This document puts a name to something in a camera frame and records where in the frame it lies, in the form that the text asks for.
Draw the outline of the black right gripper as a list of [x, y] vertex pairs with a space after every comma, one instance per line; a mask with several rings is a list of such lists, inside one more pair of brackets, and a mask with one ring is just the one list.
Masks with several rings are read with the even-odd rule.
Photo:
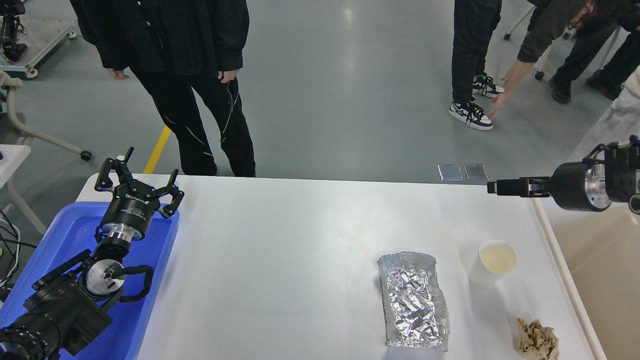
[[519, 177], [489, 181], [487, 193], [520, 198], [551, 196], [560, 208], [571, 211], [602, 212], [613, 203], [606, 192], [605, 166], [601, 163], [565, 162], [555, 169], [551, 178]]

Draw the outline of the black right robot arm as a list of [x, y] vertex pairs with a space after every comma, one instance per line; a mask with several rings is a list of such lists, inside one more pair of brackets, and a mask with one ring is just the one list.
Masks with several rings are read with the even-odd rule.
[[576, 162], [558, 166], [550, 177], [498, 179], [487, 193], [519, 198], [553, 198], [569, 211], [603, 212], [612, 203], [626, 203], [639, 214], [639, 137], [601, 143]]

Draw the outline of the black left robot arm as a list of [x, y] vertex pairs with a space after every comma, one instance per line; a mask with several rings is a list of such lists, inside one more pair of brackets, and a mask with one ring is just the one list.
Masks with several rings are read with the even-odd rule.
[[61, 351], [80, 353], [113, 322], [109, 310], [135, 303], [153, 288], [156, 269], [149, 264], [126, 266], [131, 245], [146, 237], [153, 216], [176, 215], [184, 192], [176, 185], [179, 170], [167, 184], [154, 187], [134, 178], [128, 161], [107, 158], [94, 189], [112, 199], [94, 230], [96, 247], [85, 249], [32, 283], [24, 314], [1, 329], [3, 360], [58, 360]]

